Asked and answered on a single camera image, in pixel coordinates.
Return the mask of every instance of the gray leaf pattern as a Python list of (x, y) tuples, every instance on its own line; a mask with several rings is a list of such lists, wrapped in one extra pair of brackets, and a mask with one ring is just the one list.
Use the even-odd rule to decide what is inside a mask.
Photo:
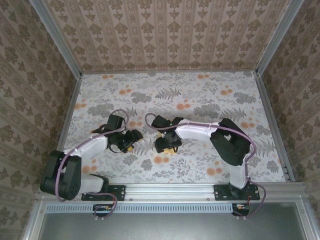
[[(228, 165), (207, 142), (183, 139), (177, 154), (157, 153), (158, 133), (145, 124), (145, 115), (154, 113), (169, 120), (183, 117), (205, 123), (231, 119), (257, 144), (257, 154), (248, 163), (252, 180), (285, 180), (252, 72), (83, 75), (80, 92), (65, 148), (86, 140), (116, 109), (127, 111), (128, 129), (143, 135), (130, 152), (114, 154), (106, 149), (83, 162), (83, 171), (106, 176), (115, 184), (229, 181)], [(5, 134), (14, 141), (10, 131)], [(14, 179), (20, 186), (25, 182), (18, 174)]]

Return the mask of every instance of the purple cable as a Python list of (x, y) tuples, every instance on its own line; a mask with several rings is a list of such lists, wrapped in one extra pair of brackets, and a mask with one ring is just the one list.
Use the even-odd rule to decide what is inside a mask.
[[(95, 195), (95, 196), (103, 196), (103, 195), (105, 195), (105, 196), (111, 196), (111, 197), (114, 198), (113, 208), (112, 208), (111, 211), (110, 211), (106, 216), (104, 216), (103, 218), (106, 219), (106, 218), (110, 217), (110, 216), (112, 215), (112, 213), (116, 210), (116, 207), (117, 207), (117, 205), (118, 205), (118, 199), (117, 199), (117, 197), (116, 197), (114, 194), (108, 193), (108, 192), (101, 192), (101, 193), (100, 193), (100, 192), (98, 192), (98, 193), (89, 192), (89, 193), (87, 193), (87, 194)], [(94, 209), (93, 215), (94, 215), (96, 218), (100, 218), (99, 216), (97, 216), (97, 210), (98, 210), (98, 209), (101, 209), (101, 208), (103, 208), (103, 206), (97, 206), (97, 207)]]
[(177, 124), (177, 125), (172, 125), (172, 126), (167, 126), (167, 127), (153, 127), (153, 126), (151, 126), (151, 125), (148, 123), (148, 121), (147, 121), (147, 117), (148, 117), (149, 115), (152, 115), (152, 116), (154, 116), (154, 117), (156, 117), (156, 115), (155, 115), (154, 113), (147, 113), (147, 114), (145, 115), (145, 117), (144, 117), (145, 124), (146, 124), (149, 128), (152, 128), (152, 129), (154, 129), (154, 130), (168, 130), (168, 129), (173, 129), (173, 128), (177, 128), (177, 127), (181, 127), (181, 126), (197, 126), (197, 127), (209, 127), (209, 128), (213, 127), (213, 128), (216, 128), (216, 129), (222, 129), (222, 130), (225, 130), (225, 131), (228, 131), (228, 132), (232, 132), (232, 133), (238, 134), (238, 135), (240, 135), (241, 137), (247, 139), (247, 140), (252, 144), (252, 146), (253, 146), (253, 152), (244, 160), (245, 177), (246, 177), (246, 179), (247, 179), (250, 183), (252, 183), (252, 184), (254, 184), (254, 185), (256, 185), (256, 186), (258, 186), (258, 187), (260, 187), (260, 188), (263, 189), (263, 198), (262, 198), (261, 203), (259, 204), (258, 208), (257, 208), (253, 213), (251, 213), (251, 214), (249, 214), (249, 215), (247, 215), (247, 216), (243, 216), (243, 217), (246, 217), (246, 218), (247, 218), (247, 217), (251, 217), (251, 216), (253, 216), (254, 214), (256, 214), (256, 212), (261, 208), (261, 206), (264, 204), (264, 202), (265, 202), (265, 200), (266, 200), (267, 191), (266, 191), (266, 189), (265, 189), (263, 186), (261, 186), (261, 185), (258, 184), (258, 183), (253, 182), (253, 181), (250, 180), (250, 178), (248, 177), (248, 160), (249, 160), (250, 158), (252, 158), (252, 157), (256, 154), (256, 152), (257, 152), (257, 146), (256, 146), (255, 142), (254, 142), (250, 137), (248, 137), (247, 135), (243, 134), (243, 133), (240, 132), (240, 131), (237, 131), (237, 130), (234, 130), (234, 129), (231, 129), (231, 128), (228, 128), (228, 127), (219, 126), (219, 125), (213, 125), (213, 124), (205, 124), (205, 123), (194, 123), (194, 122), (187, 123), (187, 122), (186, 122), (186, 123), (180, 123), (180, 124)]
[(121, 132), (122, 130), (125, 130), (126, 127), (127, 127), (127, 124), (129, 122), (129, 115), (128, 113), (125, 111), (125, 110), (122, 110), (122, 109), (116, 109), (114, 110), (112, 113), (110, 113), (110, 115), (114, 114), (115, 112), (123, 112), (125, 113), (126, 115), (126, 121), (125, 121), (125, 124), (123, 127), (119, 128), (119, 129), (116, 129), (116, 130), (113, 130), (113, 131), (108, 131), (106, 133), (102, 133), (102, 134), (98, 134), (98, 135), (95, 135), (87, 140), (85, 140), (84, 142), (80, 143), (78, 146), (74, 147), (73, 149), (71, 149), (62, 159), (61, 163), (60, 163), (60, 166), (58, 168), (58, 172), (57, 172), (57, 175), (56, 175), (56, 180), (55, 180), (55, 197), (56, 199), (59, 201), (59, 202), (65, 202), (66, 200), (65, 199), (61, 199), (60, 196), (59, 196), (59, 180), (60, 180), (60, 175), (61, 175), (61, 171), (62, 171), (62, 168), (64, 167), (64, 164), (67, 160), (67, 158), (75, 152), (75, 150), (77, 149), (80, 149), (82, 146), (86, 145), (87, 143), (89, 143), (91, 140), (93, 139), (97, 139), (97, 138), (100, 138), (100, 137), (103, 137), (103, 136), (106, 136), (106, 135), (109, 135), (109, 134), (113, 134), (113, 133), (116, 133), (116, 132)]

